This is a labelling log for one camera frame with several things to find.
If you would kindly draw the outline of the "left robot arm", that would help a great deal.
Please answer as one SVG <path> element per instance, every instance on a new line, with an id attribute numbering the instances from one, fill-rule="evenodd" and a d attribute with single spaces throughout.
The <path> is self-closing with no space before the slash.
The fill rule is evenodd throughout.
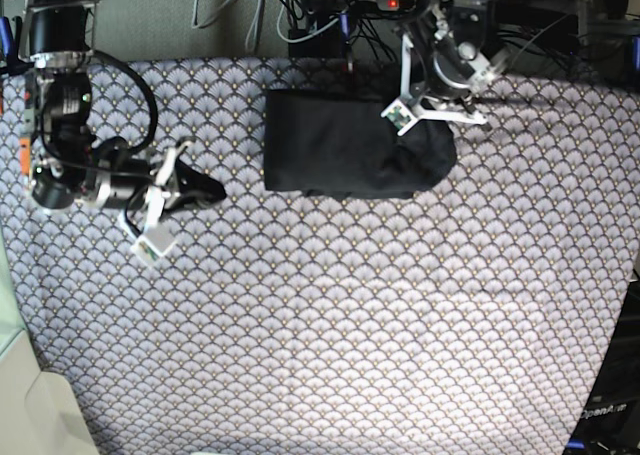
<path id="1" fill-rule="evenodd" d="M 465 103 L 484 91 L 508 64 L 497 36 L 498 0 L 421 0 L 401 24 L 401 93 L 431 106 Z"/>

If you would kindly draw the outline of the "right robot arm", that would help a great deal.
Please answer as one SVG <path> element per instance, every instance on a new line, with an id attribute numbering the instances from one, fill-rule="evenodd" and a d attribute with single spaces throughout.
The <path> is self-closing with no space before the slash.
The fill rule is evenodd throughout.
<path id="1" fill-rule="evenodd" d="M 42 146 L 36 161 L 23 161 L 32 200 L 50 211 L 79 202 L 123 212 L 152 207 L 169 214 L 224 200 L 220 182 L 181 161 L 192 139 L 170 147 L 161 162 L 140 158 L 155 139 L 156 99 L 138 73 L 86 39 L 88 17 L 98 1 L 25 0 L 17 54 L 25 75 L 26 141 Z M 89 129 L 93 92 L 88 65 L 93 58 L 128 75 L 141 91 L 149 124 L 139 143 L 122 137 L 97 142 Z"/>

